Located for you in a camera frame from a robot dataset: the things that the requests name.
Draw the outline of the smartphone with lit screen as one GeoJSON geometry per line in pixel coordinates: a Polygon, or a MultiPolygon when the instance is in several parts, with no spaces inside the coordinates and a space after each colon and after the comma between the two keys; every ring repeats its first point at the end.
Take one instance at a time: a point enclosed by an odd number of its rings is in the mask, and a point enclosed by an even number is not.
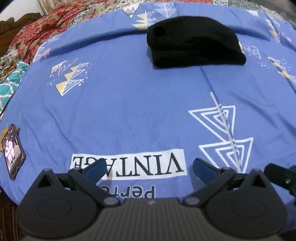
{"type": "Polygon", "coordinates": [[[1,133],[1,152],[4,154],[9,178],[13,181],[26,159],[19,131],[20,128],[12,123],[9,128],[3,129],[1,133]]]}

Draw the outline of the black pants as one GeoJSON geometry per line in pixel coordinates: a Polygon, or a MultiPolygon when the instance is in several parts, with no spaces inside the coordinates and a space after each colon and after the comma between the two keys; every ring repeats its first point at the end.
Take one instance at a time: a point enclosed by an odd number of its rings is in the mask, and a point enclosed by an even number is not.
{"type": "Polygon", "coordinates": [[[244,65],[246,56],[229,27],[208,17],[178,16],[151,25],[147,44],[157,68],[244,65]]]}

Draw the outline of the dark wooden headboard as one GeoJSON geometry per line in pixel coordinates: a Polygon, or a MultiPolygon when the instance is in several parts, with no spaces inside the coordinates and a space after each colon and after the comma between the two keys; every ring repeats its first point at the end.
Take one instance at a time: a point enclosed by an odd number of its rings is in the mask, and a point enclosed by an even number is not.
{"type": "Polygon", "coordinates": [[[13,17],[6,21],[1,21],[1,56],[9,49],[9,45],[17,35],[17,33],[26,25],[35,22],[41,18],[40,13],[28,13],[23,15],[19,20],[15,21],[13,17]]]}

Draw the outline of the teal patterned cloth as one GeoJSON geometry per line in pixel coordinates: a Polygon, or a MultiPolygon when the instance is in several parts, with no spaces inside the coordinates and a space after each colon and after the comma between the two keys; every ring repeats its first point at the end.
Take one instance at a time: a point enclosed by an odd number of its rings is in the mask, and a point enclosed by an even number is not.
{"type": "Polygon", "coordinates": [[[1,114],[16,92],[28,68],[29,64],[20,59],[20,54],[15,47],[8,49],[6,54],[1,57],[1,114]]]}

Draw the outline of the red floral blanket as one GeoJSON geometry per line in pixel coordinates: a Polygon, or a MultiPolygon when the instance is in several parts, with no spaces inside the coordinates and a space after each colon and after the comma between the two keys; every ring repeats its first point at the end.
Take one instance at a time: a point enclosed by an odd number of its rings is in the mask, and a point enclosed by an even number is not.
{"type": "Polygon", "coordinates": [[[100,15],[144,1],[71,1],[57,5],[49,14],[24,26],[9,47],[16,48],[19,59],[30,64],[37,50],[50,37],[100,15]]]}

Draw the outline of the blue patterned bedsheet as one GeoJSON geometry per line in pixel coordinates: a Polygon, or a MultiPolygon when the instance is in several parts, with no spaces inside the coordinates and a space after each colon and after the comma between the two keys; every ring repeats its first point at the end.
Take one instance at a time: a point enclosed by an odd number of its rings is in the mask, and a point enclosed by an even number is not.
{"type": "Polygon", "coordinates": [[[15,124],[26,154],[16,179],[1,156],[1,188],[22,200],[44,168],[85,168],[119,198],[183,197],[202,187],[200,157],[239,173],[295,164],[295,29],[264,13],[209,4],[141,4],[47,40],[11,98],[1,128],[15,124]],[[176,16],[205,16],[233,30],[244,65],[159,69],[147,32],[176,16]]]}

